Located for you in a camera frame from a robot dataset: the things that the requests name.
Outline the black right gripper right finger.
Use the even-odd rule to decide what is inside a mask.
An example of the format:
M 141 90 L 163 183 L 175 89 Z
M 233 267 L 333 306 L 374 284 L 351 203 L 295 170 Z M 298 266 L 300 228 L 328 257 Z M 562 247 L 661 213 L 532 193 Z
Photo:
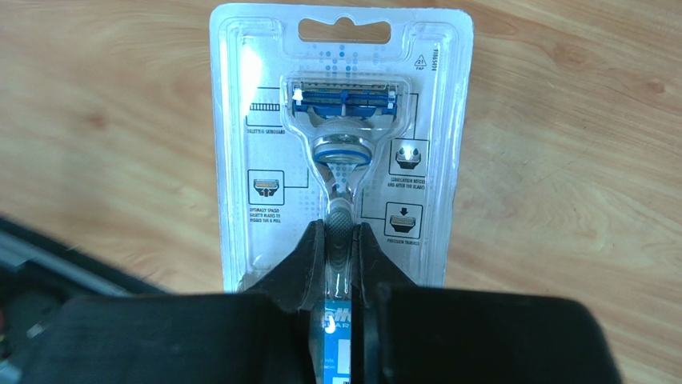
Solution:
M 569 298 L 415 284 L 354 228 L 353 383 L 620 383 L 596 317 Z

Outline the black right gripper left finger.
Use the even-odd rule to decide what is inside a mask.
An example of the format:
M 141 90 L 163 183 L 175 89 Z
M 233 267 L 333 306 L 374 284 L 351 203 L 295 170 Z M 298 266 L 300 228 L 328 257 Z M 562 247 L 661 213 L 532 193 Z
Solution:
M 20 383 L 314 383 L 313 310 L 321 298 L 321 221 L 251 288 L 170 294 L 24 228 L 65 262 L 68 299 L 17 363 Z

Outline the clear blue razor blister pack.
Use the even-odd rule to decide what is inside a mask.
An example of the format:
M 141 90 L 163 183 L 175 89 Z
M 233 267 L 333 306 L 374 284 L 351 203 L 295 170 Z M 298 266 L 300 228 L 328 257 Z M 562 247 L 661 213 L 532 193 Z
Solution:
M 314 382 L 348 383 L 359 231 L 382 280 L 443 285 L 474 22 L 230 3 L 209 33 L 224 289 L 309 310 Z

